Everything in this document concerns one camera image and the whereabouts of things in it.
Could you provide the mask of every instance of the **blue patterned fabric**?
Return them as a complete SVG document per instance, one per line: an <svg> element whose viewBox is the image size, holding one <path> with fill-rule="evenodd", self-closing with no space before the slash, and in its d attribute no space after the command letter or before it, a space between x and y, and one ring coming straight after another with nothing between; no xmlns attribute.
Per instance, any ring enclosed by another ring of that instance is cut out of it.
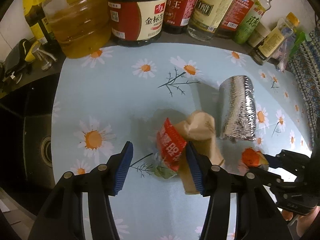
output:
<svg viewBox="0 0 320 240"><path fill-rule="evenodd" d="M316 121L320 116L320 21L309 34L311 41L304 41L288 65L295 76L305 102L310 127L312 148L316 133Z"/></svg>

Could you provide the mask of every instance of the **red snack package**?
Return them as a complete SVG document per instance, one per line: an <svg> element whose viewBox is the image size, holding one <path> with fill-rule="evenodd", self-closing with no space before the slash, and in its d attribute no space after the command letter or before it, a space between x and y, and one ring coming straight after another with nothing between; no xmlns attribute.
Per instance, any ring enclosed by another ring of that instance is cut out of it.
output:
<svg viewBox="0 0 320 240"><path fill-rule="evenodd" d="M177 132L167 118L157 133L157 145L162 161L171 170L177 172L182 150L187 142Z"/></svg>

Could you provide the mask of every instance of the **bottle cap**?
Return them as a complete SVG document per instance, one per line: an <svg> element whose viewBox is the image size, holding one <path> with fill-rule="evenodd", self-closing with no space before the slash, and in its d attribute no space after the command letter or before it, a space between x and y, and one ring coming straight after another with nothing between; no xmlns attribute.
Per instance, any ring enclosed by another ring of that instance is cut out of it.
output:
<svg viewBox="0 0 320 240"><path fill-rule="evenodd" d="M288 13L287 19L288 19L295 27L297 27L297 26L299 25L299 23L300 23L300 21L298 20L298 18L295 17L295 15L294 15L292 12Z"/></svg>

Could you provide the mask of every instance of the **paper bag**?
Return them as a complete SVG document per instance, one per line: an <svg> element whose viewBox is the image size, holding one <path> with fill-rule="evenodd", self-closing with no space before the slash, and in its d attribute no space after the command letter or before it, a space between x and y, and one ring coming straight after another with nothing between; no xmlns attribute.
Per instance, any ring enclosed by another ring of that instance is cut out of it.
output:
<svg viewBox="0 0 320 240"><path fill-rule="evenodd" d="M199 154L209 157L212 165L222 165L224 159L216 145L214 118L201 111L195 111L187 120L174 125L178 133L188 142L192 141ZM185 151L179 161L178 174L186 194L199 194L193 183Z"/></svg>

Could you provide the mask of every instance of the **aluminum foil wrapped item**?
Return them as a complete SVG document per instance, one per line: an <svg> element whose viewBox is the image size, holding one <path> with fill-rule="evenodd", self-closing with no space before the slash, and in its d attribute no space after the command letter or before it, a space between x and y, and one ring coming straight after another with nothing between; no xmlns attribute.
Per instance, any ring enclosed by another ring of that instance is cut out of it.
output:
<svg viewBox="0 0 320 240"><path fill-rule="evenodd" d="M253 85L244 75L226 79L219 88L220 138L255 141L256 104Z"/></svg>

